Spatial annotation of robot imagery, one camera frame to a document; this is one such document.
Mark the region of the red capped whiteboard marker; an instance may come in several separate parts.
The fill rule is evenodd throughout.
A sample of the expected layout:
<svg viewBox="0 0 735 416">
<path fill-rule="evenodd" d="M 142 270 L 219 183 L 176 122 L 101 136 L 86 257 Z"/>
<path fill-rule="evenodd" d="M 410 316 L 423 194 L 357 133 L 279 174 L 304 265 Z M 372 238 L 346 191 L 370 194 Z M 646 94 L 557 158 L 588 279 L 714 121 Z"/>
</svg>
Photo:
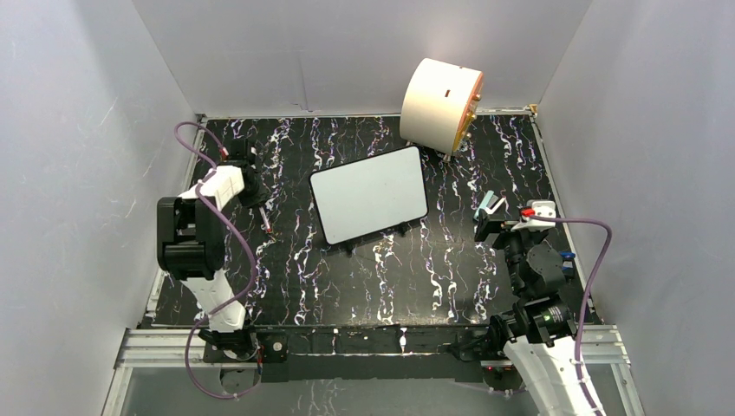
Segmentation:
<svg viewBox="0 0 735 416">
<path fill-rule="evenodd" d="M 270 220 L 268 218 L 268 214 L 267 214 L 267 212 L 265 210 L 265 207 L 264 206 L 259 206 L 258 207 L 258 211 L 259 211 L 259 214 L 260 214 L 261 219 L 263 221 L 263 229 L 265 230 L 265 232 L 267 234 L 271 234 L 272 233 L 272 226 L 271 226 Z"/>
</svg>

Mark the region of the white whiteboard black frame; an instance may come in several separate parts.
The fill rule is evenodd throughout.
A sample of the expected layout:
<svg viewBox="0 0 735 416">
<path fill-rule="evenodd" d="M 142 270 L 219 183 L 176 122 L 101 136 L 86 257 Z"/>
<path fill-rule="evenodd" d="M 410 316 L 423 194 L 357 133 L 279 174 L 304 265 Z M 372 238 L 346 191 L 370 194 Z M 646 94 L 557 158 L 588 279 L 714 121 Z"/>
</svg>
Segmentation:
<svg viewBox="0 0 735 416">
<path fill-rule="evenodd" d="M 312 172 L 309 191 L 318 220 L 318 249 L 351 250 L 383 231 L 407 231 L 430 212 L 417 146 Z"/>
</svg>

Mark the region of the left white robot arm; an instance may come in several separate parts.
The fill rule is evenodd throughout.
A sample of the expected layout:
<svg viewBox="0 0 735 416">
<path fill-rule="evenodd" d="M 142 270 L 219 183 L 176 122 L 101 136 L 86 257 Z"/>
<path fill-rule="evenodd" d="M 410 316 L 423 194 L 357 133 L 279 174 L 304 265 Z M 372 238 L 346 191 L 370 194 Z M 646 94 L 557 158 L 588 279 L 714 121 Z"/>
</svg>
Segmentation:
<svg viewBox="0 0 735 416">
<path fill-rule="evenodd" d="M 224 162 L 201 183 L 157 203 L 157 259 L 160 268 L 194 295 L 207 319 L 199 337 L 226 357 L 247 361 L 259 339 L 249 330 L 244 305 L 235 300 L 224 270 L 223 209 L 234 199 L 243 208 L 263 209 L 268 199 L 256 169 L 256 149 L 234 140 Z"/>
</svg>

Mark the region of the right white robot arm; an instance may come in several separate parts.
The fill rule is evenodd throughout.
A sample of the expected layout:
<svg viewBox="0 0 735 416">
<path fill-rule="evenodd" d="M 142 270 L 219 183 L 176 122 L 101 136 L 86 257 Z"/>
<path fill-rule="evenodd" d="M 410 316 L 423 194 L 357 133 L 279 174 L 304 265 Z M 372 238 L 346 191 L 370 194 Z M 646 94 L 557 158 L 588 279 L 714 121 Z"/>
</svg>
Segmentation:
<svg viewBox="0 0 735 416">
<path fill-rule="evenodd" d="M 582 358 L 585 314 L 574 314 L 560 297 L 576 274 L 574 258 L 545 242 L 564 218 L 549 200 L 532 200 L 516 221 L 478 210 L 475 240 L 496 238 L 504 254 L 517 301 L 511 311 L 494 315 L 488 329 L 490 351 L 509 359 L 541 415 L 603 415 L 605 410 L 589 380 Z"/>
</svg>

